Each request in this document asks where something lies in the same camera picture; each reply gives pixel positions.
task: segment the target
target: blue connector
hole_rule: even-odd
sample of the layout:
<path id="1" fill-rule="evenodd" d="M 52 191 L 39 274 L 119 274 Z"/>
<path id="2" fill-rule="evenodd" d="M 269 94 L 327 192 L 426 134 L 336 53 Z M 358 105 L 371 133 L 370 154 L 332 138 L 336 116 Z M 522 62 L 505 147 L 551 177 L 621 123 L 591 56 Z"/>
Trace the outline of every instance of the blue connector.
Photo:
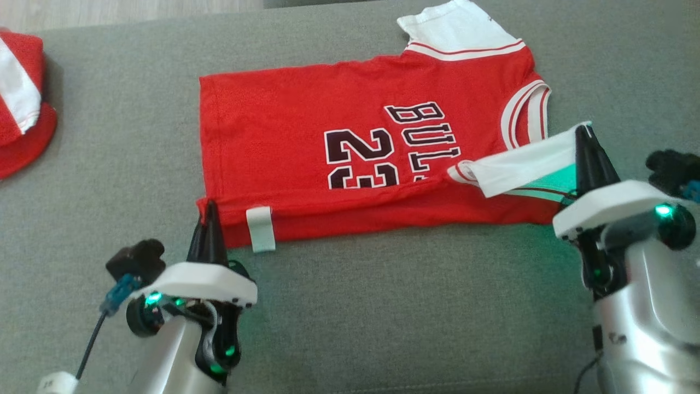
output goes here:
<path id="1" fill-rule="evenodd" d="M 141 288 L 141 279 L 135 278 L 130 273 L 126 273 L 117 282 L 112 290 L 109 290 L 102 305 L 99 306 L 100 313 L 107 314 L 108 317 L 114 316 L 119 311 L 119 306 L 128 298 L 129 294 Z"/>

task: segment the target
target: gray couch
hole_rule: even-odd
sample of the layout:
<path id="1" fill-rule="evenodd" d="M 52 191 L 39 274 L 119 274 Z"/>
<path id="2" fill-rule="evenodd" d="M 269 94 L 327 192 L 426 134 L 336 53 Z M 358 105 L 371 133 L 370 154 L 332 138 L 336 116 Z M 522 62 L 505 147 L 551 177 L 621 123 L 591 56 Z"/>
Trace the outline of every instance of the gray couch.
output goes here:
<path id="1" fill-rule="evenodd" d="M 0 182 L 0 393 L 75 372 L 113 281 L 156 237 L 185 257 L 204 193 L 205 74 L 399 53 L 387 0 L 41 32 L 56 135 Z M 700 23 L 690 2 L 480 0 L 551 85 L 550 130 L 591 119 L 621 176 L 658 148 L 700 151 Z M 258 281 L 231 393 L 568 393 L 593 357 L 575 250 L 547 226 L 451 225 L 230 251 Z M 107 320 L 80 393 L 123 393 L 145 341 Z M 596 393 L 594 375 L 582 393 Z"/>

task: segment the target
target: white sleeve trim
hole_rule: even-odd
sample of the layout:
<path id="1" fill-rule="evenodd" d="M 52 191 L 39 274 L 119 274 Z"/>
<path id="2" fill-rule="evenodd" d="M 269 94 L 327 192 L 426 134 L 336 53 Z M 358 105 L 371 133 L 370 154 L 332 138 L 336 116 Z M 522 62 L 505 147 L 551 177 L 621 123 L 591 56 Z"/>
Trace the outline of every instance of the white sleeve trim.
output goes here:
<path id="1" fill-rule="evenodd" d="M 532 81 L 520 88 L 513 97 L 508 100 L 503 113 L 500 115 L 500 133 L 503 143 L 508 150 L 520 147 L 517 140 L 517 121 L 520 111 L 525 103 L 528 103 L 528 136 L 530 142 L 543 140 L 547 135 L 547 98 L 549 86 L 541 80 Z M 536 112 L 535 117 L 530 117 L 530 110 Z"/>
<path id="2" fill-rule="evenodd" d="M 0 39 L 0 97 L 22 134 L 36 124 L 41 94 L 5 41 Z"/>
<path id="3" fill-rule="evenodd" d="M 473 184 L 476 179 L 486 197 L 497 196 L 575 164 L 576 128 L 590 124 L 579 123 L 564 133 L 519 149 L 477 161 L 461 161 L 447 174 L 460 183 Z"/>
<path id="4" fill-rule="evenodd" d="M 407 50 L 441 60 L 464 60 L 515 52 L 525 47 L 469 0 L 451 0 L 396 22 L 410 37 Z"/>

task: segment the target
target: white tag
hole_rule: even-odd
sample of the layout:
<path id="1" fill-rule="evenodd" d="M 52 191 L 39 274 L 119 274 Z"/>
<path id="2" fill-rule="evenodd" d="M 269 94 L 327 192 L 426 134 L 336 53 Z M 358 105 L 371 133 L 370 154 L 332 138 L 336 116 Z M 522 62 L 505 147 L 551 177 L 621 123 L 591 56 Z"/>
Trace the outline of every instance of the white tag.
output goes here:
<path id="1" fill-rule="evenodd" d="M 68 372 L 54 372 L 39 382 L 36 394 L 72 394 L 78 386 L 78 379 Z"/>
<path id="2" fill-rule="evenodd" d="M 248 221 L 248 230 L 251 233 L 253 252 L 271 252 L 275 250 L 270 207 L 257 207 L 247 210 L 246 220 Z"/>

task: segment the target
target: red and white cloth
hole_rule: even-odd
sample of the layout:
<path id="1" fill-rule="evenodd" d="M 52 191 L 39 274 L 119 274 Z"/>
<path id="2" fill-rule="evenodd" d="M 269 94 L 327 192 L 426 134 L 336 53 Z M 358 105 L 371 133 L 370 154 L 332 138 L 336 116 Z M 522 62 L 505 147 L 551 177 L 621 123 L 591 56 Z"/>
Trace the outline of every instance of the red and white cloth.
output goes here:
<path id="1" fill-rule="evenodd" d="M 469 0 L 398 24 L 400 55 L 200 79 L 198 204 L 216 201 L 227 246 L 551 223 L 561 194 L 547 184 L 501 195 L 570 164 L 550 160 L 562 150 L 547 143 L 550 90 L 529 48 Z"/>
<path id="2" fill-rule="evenodd" d="M 0 31 L 0 179 L 41 155 L 56 129 L 56 111 L 41 101 L 43 42 Z"/>

